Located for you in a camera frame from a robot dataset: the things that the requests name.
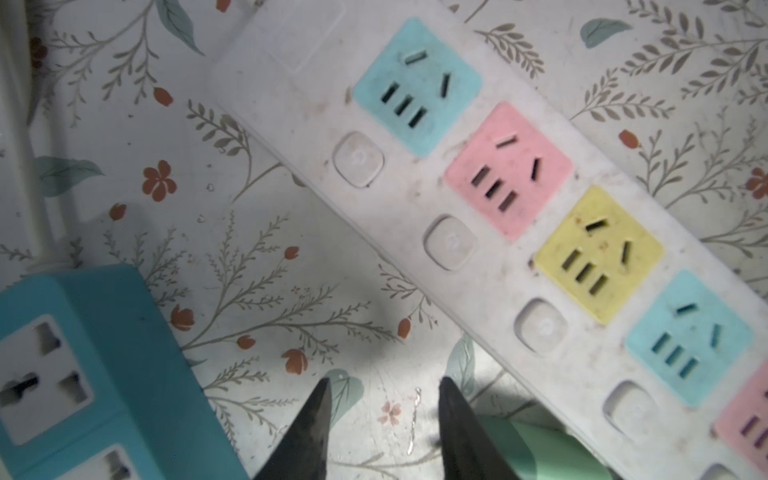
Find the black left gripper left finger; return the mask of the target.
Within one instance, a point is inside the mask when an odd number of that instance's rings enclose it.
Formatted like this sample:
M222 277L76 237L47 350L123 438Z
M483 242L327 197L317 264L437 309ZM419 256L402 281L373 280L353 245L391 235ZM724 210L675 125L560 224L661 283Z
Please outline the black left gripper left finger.
M322 378L254 479L325 479L331 413L330 380Z

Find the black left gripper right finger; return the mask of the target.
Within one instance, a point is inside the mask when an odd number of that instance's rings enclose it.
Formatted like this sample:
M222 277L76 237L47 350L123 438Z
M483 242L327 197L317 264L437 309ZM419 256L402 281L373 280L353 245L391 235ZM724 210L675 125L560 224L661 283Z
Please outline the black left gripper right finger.
M439 384L438 419L446 480L518 479L456 383L447 376Z

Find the green USB charger plug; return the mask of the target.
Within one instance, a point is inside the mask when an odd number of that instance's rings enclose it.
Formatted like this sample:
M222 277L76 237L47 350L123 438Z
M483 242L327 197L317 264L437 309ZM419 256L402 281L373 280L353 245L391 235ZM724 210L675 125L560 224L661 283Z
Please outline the green USB charger plug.
M613 478L605 465L563 431L490 416L480 416L479 422L520 479Z

